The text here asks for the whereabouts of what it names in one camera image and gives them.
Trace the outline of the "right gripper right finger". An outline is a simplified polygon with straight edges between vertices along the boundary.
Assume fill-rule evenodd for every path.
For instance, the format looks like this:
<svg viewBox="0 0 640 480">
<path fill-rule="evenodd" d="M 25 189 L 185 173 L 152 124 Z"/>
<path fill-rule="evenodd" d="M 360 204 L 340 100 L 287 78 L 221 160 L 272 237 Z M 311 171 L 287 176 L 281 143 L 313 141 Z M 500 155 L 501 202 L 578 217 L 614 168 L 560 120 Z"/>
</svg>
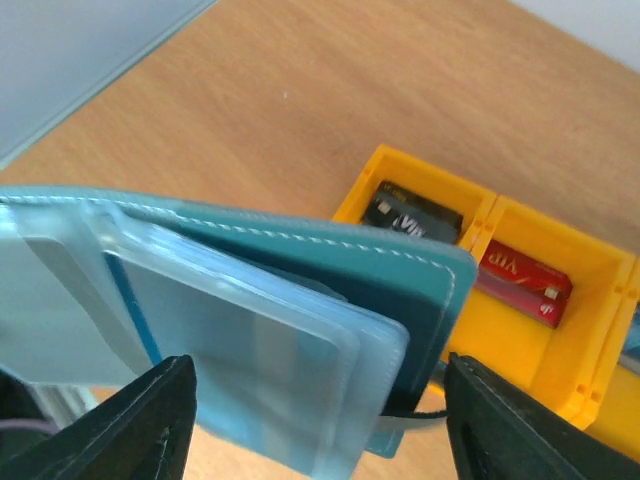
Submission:
<svg viewBox="0 0 640 480">
<path fill-rule="evenodd" d="M 637 479 L 639 463 L 583 433 L 475 358 L 452 354 L 447 430 L 460 479 Z"/>
</svg>

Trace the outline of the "teal leather card holder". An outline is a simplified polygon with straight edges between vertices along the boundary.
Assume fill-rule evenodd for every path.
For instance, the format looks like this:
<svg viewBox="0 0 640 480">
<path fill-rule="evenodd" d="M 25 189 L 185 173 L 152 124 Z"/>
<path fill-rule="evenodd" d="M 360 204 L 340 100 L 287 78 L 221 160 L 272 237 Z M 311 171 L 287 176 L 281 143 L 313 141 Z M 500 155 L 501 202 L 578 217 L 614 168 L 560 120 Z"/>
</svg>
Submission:
<svg viewBox="0 0 640 480">
<path fill-rule="evenodd" d="M 452 245 L 152 195 L 1 190 L 1 367 L 122 387 L 188 355 L 198 423 L 315 479 L 393 457 L 476 279 Z"/>
</svg>

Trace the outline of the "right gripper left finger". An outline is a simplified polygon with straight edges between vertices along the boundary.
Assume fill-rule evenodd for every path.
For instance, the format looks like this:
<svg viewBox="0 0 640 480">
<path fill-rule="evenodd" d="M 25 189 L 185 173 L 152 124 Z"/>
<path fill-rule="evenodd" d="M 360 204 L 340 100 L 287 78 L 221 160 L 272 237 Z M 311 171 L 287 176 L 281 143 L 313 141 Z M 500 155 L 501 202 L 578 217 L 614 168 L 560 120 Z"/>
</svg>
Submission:
<svg viewBox="0 0 640 480">
<path fill-rule="evenodd" d="M 188 355 L 163 360 L 51 438 L 1 465 L 3 479 L 181 479 L 196 415 Z"/>
</svg>

